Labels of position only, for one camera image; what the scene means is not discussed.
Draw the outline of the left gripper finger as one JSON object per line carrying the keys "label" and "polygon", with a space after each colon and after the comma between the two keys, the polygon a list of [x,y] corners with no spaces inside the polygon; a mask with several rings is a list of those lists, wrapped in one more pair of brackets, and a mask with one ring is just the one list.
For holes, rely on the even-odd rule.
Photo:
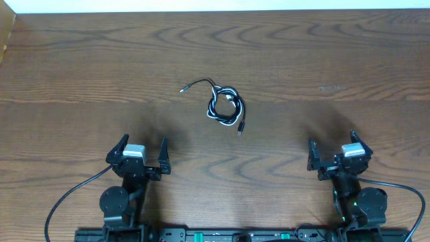
{"label": "left gripper finger", "polygon": [[125,146],[128,144],[129,135],[124,134],[117,145],[109,152],[109,158],[119,157],[123,154]]}
{"label": "left gripper finger", "polygon": [[161,150],[158,157],[158,162],[160,165],[161,173],[170,175],[171,174],[171,164],[169,161],[169,155],[167,151],[167,139],[164,137],[161,143]]}

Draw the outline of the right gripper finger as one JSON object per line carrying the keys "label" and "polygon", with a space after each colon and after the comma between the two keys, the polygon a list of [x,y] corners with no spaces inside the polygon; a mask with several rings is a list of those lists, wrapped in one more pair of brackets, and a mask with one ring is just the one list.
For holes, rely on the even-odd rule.
{"label": "right gripper finger", "polygon": [[349,135],[352,143],[359,143],[363,147],[366,155],[372,155],[372,150],[359,138],[356,131],[350,130]]}
{"label": "right gripper finger", "polygon": [[307,170],[308,171],[318,170],[320,168],[320,164],[321,164],[321,161],[320,161],[318,149],[316,147],[316,141],[310,138],[308,139]]}

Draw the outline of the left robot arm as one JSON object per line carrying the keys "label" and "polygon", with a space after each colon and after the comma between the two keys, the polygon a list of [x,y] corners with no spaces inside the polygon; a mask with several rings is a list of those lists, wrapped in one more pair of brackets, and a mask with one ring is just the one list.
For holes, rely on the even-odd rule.
{"label": "left robot arm", "polygon": [[102,241],[159,241],[159,232],[140,222],[148,183],[171,173],[167,139],[161,142],[159,166],[146,165],[146,148],[128,143],[125,134],[107,154],[106,162],[122,178],[122,185],[105,190],[99,199],[104,225]]}

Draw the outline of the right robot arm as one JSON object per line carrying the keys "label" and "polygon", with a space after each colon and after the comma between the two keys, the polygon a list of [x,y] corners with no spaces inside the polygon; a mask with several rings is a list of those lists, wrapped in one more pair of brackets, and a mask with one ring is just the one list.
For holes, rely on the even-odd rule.
{"label": "right robot arm", "polygon": [[349,144],[341,147],[332,161],[320,158],[316,141],[308,140],[307,170],[317,171],[318,180],[333,183],[333,204],[343,224],[325,234],[326,241],[381,241],[379,226],[386,222],[387,193],[379,188],[362,188],[358,175],[368,167],[371,150],[350,130]]}

